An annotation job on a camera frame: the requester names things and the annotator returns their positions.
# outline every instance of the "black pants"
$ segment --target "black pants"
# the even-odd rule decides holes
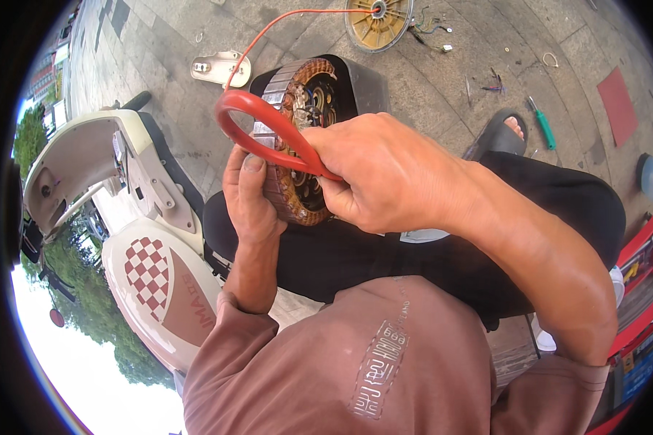
[[[607,269],[619,256],[626,217],[615,191],[601,179],[507,152],[484,153],[483,166],[549,213],[560,217],[597,251]],[[222,192],[203,211],[208,246],[233,261],[237,234]],[[475,309],[489,329],[498,319],[534,308],[508,275],[478,248],[453,235],[410,244],[331,219],[305,227],[289,224],[280,237],[278,285],[330,303],[345,288],[382,276],[422,275]]]

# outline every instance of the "screwdriver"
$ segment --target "screwdriver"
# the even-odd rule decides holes
[[[535,109],[535,114],[537,115],[537,120],[540,122],[540,127],[547,137],[547,148],[553,150],[557,147],[557,141],[554,139],[554,133],[551,132],[551,127],[549,126],[547,117],[544,116],[540,109],[537,109],[537,104],[535,104],[535,100],[532,100],[532,97],[530,97],[530,102],[532,107]]]

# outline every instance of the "orange wire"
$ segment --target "orange wire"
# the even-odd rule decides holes
[[[287,17],[288,15],[293,15],[293,14],[297,14],[297,13],[318,13],[318,14],[321,14],[321,13],[349,13],[349,12],[354,12],[354,13],[360,12],[360,13],[371,14],[371,13],[375,13],[377,11],[379,11],[379,8],[375,8],[375,9],[372,9],[370,11],[367,10],[367,9],[297,9],[296,11],[290,11],[290,12],[286,12],[286,13],[282,14],[281,16],[279,16],[278,18],[276,18],[275,20],[270,22],[266,27],[264,27],[264,30],[259,32],[259,34],[256,36],[256,38],[254,38],[254,40],[251,42],[251,44],[249,44],[249,47],[247,47],[246,50],[244,50],[244,53],[242,53],[242,56],[239,57],[239,60],[237,61],[237,64],[233,68],[233,71],[230,73],[230,78],[227,79],[227,83],[225,84],[225,91],[224,92],[227,92],[227,90],[230,89],[230,83],[232,82],[233,77],[235,76],[235,73],[239,69],[239,65],[242,64],[242,61],[244,60],[246,55],[249,53],[249,50],[251,50],[254,47],[254,45],[256,45],[258,40],[264,35],[264,33],[266,33],[267,30],[269,30],[271,28],[271,26],[273,26],[275,23],[281,21],[283,18]]]

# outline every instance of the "red rubber band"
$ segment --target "red rubber band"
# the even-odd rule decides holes
[[[293,157],[284,152],[272,150],[259,144],[237,126],[235,121],[230,117],[231,111],[247,113],[257,121],[264,123],[279,135],[301,158]],[[324,166],[319,154],[317,154],[314,148],[312,148],[312,145],[305,140],[290,121],[281,115],[278,110],[274,109],[273,106],[254,94],[238,90],[223,92],[215,104],[215,120],[230,140],[248,152],[258,155],[263,160],[335,181],[343,180]]]

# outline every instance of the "red paper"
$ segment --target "red paper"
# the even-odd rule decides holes
[[[638,127],[638,118],[634,105],[629,98],[627,86],[619,67],[614,68],[609,76],[597,85],[597,91],[602,97],[602,104],[607,111],[609,124],[612,126],[614,142],[619,148],[624,145]]]

